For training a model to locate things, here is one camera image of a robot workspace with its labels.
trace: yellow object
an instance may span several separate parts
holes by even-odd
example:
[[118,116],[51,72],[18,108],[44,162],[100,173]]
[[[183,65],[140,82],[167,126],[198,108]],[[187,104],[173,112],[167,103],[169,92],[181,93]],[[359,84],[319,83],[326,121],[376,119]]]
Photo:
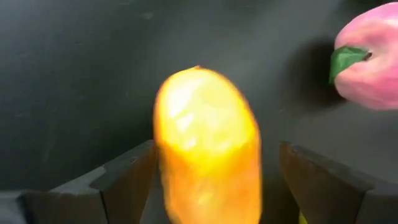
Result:
[[243,95],[199,66],[161,86],[154,138],[174,224],[258,224],[261,137]]
[[298,224],[308,224],[301,211],[300,211],[300,215],[298,216]]

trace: dark wall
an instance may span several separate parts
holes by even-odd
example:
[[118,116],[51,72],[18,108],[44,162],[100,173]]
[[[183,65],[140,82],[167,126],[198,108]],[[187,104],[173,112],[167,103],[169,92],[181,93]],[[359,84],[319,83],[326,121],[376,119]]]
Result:
[[0,1],[0,189],[52,188],[151,138],[159,85],[194,65],[224,73],[254,110],[265,221],[288,223],[291,207],[280,140],[397,181],[397,113],[326,84],[335,35],[381,3]]

